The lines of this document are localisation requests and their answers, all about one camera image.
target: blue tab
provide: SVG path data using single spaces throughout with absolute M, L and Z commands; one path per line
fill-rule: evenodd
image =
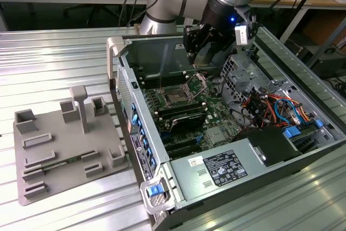
M 164 193 L 164 190 L 161 184 L 157 184 L 148 188 L 149 197 L 154 197 L 162 193 Z
M 300 135 L 301 132 L 299 131 L 299 129 L 297 127 L 287 127 L 285 129 L 285 131 L 283 132 L 283 134 L 287 137 L 287 138 L 291 138 L 293 136 L 296 135 Z
M 143 139 L 144 149 L 147 150 L 149 148 L 149 142 L 146 138 Z
M 134 117 L 132 118 L 132 124 L 136 124 L 138 121 L 138 115 L 134 115 Z
M 148 157 L 149 159 L 152 157 L 151 148 L 148 148 L 148 150 L 147 150 L 147 157 Z
M 152 158 L 152 159 L 150 160 L 150 165 L 151 165 L 151 167 L 153 168 L 153 170 L 155 170 L 155 168 L 156 168 L 156 162 L 155 162 L 155 159 L 154 159 L 154 158 Z
M 319 119 L 317 119 L 317 120 L 315 121 L 315 124 L 316 124 L 319 128 L 321 128 L 321 127 L 324 126 L 323 122 L 322 122 L 321 120 L 319 120 Z

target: gray plastic tray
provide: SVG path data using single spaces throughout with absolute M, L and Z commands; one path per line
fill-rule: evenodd
M 29 109 L 16 113 L 14 138 L 20 205 L 110 175 L 129 165 L 118 131 L 101 98 L 94 98 L 91 104 L 85 105 L 86 133 L 73 101 L 61 102 L 61 107 L 64 112 L 34 115 Z

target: office chair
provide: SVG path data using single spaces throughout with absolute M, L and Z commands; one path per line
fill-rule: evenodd
M 120 18 L 120 15 L 118 15 L 117 13 L 115 13 L 114 11 L 108 9 L 106 7 L 106 4 L 79 4 L 79 5 L 73 5 L 70 6 L 68 8 L 64 8 L 63 11 L 63 16 L 64 18 L 68 18 L 69 17 L 69 11 L 71 10 L 76 10 L 76 9 L 84 9 L 84 8 L 92 8 L 89 18 L 86 22 L 86 27 L 90 27 L 92 24 L 92 19 L 95 15 L 95 13 L 99 13 L 100 10 L 106 12 L 107 14 L 110 14 L 112 17 L 117 17 Z

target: aluminum workbench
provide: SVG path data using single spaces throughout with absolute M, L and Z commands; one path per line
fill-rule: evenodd
M 107 85 L 108 37 L 133 35 L 132 29 L 5 32 L 0 35 L 0 228 L 1 230 L 151 230 L 133 169 L 92 181 L 22 207 L 17 202 L 12 122 L 14 112 L 35 114 L 59 109 L 69 87 L 83 84 L 89 98 L 103 96 L 115 127 L 119 122 Z M 258 36 L 291 53 L 261 29 Z M 265 55 L 259 61 L 266 66 Z M 301 64 L 292 65 L 306 77 Z M 280 78 L 277 68 L 266 68 Z M 305 82 L 344 121 L 338 97 L 318 79 Z M 206 213 L 176 230 L 346 230 L 346 146 L 301 172 Z

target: warning label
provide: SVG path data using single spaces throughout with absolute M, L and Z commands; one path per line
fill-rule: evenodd
M 203 161 L 215 185 L 219 187 L 248 175 L 233 150 L 205 158 Z

